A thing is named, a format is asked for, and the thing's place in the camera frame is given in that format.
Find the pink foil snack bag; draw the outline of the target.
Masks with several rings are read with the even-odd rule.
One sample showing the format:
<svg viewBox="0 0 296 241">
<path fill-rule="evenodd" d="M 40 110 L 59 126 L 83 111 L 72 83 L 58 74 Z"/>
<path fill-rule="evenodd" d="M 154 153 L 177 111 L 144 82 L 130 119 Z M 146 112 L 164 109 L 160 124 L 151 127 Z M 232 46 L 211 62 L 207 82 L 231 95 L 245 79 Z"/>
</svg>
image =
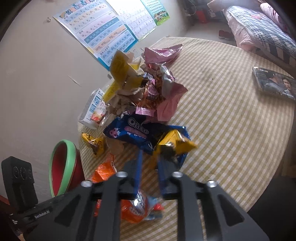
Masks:
<svg viewBox="0 0 296 241">
<path fill-rule="evenodd" d="M 178 57 L 183 44 L 173 45 L 163 49 L 145 48 L 142 53 L 145 64 L 166 64 Z"/>
</svg>

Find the green-rimmed red trash bin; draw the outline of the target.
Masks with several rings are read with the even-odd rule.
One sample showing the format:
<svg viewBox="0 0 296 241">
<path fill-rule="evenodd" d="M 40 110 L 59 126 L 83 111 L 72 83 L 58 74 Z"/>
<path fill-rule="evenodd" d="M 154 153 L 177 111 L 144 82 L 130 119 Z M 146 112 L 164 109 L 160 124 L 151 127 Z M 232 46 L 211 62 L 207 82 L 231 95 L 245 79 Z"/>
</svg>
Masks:
<svg viewBox="0 0 296 241">
<path fill-rule="evenodd" d="M 51 196 L 71 191 L 84 180 L 80 151 L 73 142 L 61 140 L 55 145 L 49 160 Z"/>
</svg>

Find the orange snack wrapper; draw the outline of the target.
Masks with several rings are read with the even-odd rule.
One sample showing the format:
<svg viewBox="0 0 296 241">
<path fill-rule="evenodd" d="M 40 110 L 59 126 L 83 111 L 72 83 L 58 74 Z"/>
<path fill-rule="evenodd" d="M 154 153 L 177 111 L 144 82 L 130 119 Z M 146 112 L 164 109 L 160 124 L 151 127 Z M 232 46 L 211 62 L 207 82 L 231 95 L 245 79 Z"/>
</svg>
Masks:
<svg viewBox="0 0 296 241">
<path fill-rule="evenodd" d="M 101 183 L 117 173 L 114 164 L 115 156 L 109 153 L 105 161 L 97 167 L 92 175 L 93 183 Z M 160 199 L 147 195 L 144 191 L 138 190 L 134 200 L 121 201 L 121 218 L 129 223 L 156 220 L 163 217 L 163 206 Z"/>
</svg>

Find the small yellow black wrapper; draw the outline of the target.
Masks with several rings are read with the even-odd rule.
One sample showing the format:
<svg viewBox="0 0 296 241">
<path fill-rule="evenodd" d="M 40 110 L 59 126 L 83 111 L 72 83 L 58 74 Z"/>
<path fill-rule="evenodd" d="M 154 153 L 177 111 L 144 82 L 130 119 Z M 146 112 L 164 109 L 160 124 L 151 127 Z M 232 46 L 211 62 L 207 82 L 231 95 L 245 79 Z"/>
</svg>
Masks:
<svg viewBox="0 0 296 241">
<path fill-rule="evenodd" d="M 106 149 L 105 138 L 95 138 L 88 133 L 82 132 L 81 138 L 85 144 L 92 149 L 95 156 L 101 156 Z"/>
</svg>

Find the blue Oreo wrapper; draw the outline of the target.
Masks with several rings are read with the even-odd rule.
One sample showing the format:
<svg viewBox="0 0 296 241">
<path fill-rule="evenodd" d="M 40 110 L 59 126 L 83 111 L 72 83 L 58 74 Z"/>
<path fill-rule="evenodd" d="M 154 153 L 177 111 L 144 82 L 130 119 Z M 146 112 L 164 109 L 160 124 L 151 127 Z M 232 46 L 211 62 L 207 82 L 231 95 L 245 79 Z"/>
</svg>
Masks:
<svg viewBox="0 0 296 241">
<path fill-rule="evenodd" d="M 170 130 L 177 129 L 190 138 L 186 127 L 171 126 L 163 123 L 145 122 L 144 116 L 122 114 L 116 117 L 104 130 L 106 137 L 130 143 L 152 156 L 159 140 Z"/>
</svg>

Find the white blue carton box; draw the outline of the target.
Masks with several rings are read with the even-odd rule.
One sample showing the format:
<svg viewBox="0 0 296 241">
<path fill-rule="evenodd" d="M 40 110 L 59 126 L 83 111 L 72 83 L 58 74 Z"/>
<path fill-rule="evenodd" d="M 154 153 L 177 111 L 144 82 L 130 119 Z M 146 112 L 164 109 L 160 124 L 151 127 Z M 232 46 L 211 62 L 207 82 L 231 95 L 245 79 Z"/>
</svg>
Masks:
<svg viewBox="0 0 296 241">
<path fill-rule="evenodd" d="M 84 107 L 78 122 L 91 130 L 96 130 L 106 114 L 106 104 L 103 100 L 104 92 L 94 90 Z"/>
</svg>

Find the pink brown snack bag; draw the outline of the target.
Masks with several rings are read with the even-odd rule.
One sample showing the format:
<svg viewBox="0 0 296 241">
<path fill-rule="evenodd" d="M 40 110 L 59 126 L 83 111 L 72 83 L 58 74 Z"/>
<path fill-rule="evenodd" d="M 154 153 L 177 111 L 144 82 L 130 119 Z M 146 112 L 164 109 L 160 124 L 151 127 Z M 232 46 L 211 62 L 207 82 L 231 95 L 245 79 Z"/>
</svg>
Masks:
<svg viewBox="0 0 296 241">
<path fill-rule="evenodd" d="M 176 113 L 178 103 L 188 92 L 184 85 L 177 83 L 165 65 L 145 64 L 147 83 L 135 113 L 158 122 L 168 122 Z"/>
</svg>

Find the yellow crumpled wrapper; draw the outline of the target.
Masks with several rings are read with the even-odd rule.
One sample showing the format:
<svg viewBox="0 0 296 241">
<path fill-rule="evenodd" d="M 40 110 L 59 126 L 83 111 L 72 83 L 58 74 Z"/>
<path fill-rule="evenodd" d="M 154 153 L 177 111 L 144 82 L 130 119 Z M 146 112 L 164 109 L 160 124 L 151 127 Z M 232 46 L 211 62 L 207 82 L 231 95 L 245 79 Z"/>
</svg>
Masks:
<svg viewBox="0 0 296 241">
<path fill-rule="evenodd" d="M 131 90 L 140 87 L 144 71 L 140 68 L 142 57 L 133 59 L 133 53 L 116 51 L 110 66 L 113 82 L 106 90 L 103 101 L 107 104 L 118 90 Z"/>
</svg>

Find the smartphone playing video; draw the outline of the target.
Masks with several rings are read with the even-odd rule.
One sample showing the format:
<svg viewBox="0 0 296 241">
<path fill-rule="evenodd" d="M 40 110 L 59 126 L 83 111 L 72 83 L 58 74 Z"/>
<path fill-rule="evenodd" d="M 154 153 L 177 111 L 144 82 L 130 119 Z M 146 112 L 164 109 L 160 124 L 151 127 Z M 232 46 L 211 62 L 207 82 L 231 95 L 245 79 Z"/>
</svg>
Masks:
<svg viewBox="0 0 296 241">
<path fill-rule="evenodd" d="M 252 67 L 260 91 L 295 101 L 295 79 L 261 67 Z"/>
</svg>

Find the blue plaid bed quilt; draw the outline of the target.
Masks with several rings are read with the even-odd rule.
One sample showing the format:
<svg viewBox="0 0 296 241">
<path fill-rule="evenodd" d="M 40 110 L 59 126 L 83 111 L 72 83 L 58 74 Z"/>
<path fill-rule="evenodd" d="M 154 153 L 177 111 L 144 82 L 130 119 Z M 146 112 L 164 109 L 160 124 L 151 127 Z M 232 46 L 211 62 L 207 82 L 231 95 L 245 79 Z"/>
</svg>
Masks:
<svg viewBox="0 0 296 241">
<path fill-rule="evenodd" d="M 240 6 L 223 10 L 237 47 L 261 50 L 270 59 L 295 68 L 295 41 L 265 14 Z"/>
</svg>

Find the red box under table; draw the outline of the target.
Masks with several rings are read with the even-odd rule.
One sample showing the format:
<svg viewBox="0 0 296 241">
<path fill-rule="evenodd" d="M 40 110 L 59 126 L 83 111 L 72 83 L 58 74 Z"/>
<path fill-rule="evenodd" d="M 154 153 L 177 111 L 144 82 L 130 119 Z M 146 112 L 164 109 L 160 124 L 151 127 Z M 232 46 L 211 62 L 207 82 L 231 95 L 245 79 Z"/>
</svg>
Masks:
<svg viewBox="0 0 296 241">
<path fill-rule="evenodd" d="M 199 21 L 201 24 L 206 24 L 206 23 L 208 23 L 207 16 L 206 16 L 205 11 L 204 11 L 203 9 L 196 10 L 196 15 L 197 15 L 198 21 Z"/>
</svg>

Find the pink folded duvet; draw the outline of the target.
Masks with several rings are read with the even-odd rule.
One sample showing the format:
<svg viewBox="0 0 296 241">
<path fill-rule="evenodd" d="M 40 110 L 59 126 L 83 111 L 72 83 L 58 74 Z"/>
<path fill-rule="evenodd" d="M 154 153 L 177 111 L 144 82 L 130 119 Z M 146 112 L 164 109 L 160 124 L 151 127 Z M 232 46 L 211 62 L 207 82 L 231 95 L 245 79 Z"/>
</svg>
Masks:
<svg viewBox="0 0 296 241">
<path fill-rule="evenodd" d="M 287 24 L 282 20 L 279 14 L 274 10 L 274 8 L 269 3 L 262 3 L 260 5 L 262 12 L 269 17 L 274 23 L 276 23 L 280 29 L 284 32 L 289 32 Z"/>
</svg>

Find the blue pinyin wall poster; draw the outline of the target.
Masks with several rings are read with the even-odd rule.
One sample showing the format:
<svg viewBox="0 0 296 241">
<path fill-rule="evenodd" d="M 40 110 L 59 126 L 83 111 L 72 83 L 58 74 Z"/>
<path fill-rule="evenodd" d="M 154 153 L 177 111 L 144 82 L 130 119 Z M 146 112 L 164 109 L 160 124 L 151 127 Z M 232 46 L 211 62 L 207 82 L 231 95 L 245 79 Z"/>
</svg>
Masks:
<svg viewBox="0 0 296 241">
<path fill-rule="evenodd" d="M 127 52 L 138 39 L 106 1 L 77 1 L 56 14 L 57 20 L 109 70 L 116 51 Z"/>
</svg>

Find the white chart wall poster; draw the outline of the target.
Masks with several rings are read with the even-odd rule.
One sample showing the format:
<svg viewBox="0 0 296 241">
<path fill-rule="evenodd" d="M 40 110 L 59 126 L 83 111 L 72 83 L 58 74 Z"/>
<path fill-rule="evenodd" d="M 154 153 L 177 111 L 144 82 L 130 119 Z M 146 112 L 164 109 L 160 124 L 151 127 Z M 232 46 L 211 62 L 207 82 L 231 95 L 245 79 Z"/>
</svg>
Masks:
<svg viewBox="0 0 296 241">
<path fill-rule="evenodd" d="M 157 26 L 144 4 L 136 0 L 108 0 L 139 41 L 143 40 Z"/>
</svg>

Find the green number wall poster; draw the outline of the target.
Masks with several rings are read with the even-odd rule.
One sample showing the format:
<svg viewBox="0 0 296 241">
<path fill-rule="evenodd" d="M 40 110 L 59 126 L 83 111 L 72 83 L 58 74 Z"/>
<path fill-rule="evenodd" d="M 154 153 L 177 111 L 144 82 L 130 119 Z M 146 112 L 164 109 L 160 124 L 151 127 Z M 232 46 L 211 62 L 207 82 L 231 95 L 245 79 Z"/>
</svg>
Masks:
<svg viewBox="0 0 296 241">
<path fill-rule="evenodd" d="M 170 18 L 169 13 L 159 0 L 141 0 L 141 2 L 157 26 L 160 26 Z"/>
</svg>

